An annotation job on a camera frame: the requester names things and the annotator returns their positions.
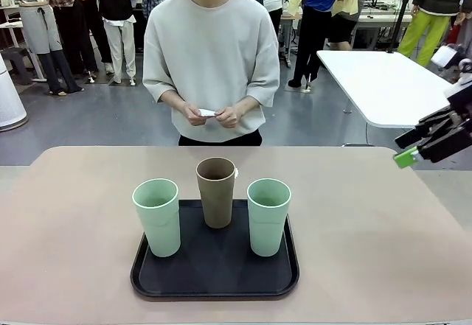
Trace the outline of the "person's right hand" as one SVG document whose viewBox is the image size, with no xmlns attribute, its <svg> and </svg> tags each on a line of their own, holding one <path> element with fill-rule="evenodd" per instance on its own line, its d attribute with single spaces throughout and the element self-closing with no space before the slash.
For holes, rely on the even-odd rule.
<svg viewBox="0 0 472 325">
<path fill-rule="evenodd" d="M 185 102 L 181 112 L 192 126 L 202 126 L 206 123 L 207 118 L 194 105 Z"/>
</svg>

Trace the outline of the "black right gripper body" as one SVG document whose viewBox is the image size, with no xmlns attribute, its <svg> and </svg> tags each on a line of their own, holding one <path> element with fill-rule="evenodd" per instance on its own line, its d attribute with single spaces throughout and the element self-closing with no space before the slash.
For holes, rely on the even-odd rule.
<svg viewBox="0 0 472 325">
<path fill-rule="evenodd" d="M 453 84 L 447 90 L 447 100 L 456 113 L 471 116 L 471 81 Z"/>
</svg>

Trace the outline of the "person's left hand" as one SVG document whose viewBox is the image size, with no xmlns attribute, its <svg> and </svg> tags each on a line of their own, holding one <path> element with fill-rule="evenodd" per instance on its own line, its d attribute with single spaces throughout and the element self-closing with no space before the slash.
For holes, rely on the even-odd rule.
<svg viewBox="0 0 472 325">
<path fill-rule="evenodd" d="M 241 113 L 236 106 L 226 107 L 215 113 L 215 119 L 224 128 L 232 129 L 237 127 Z"/>
</svg>

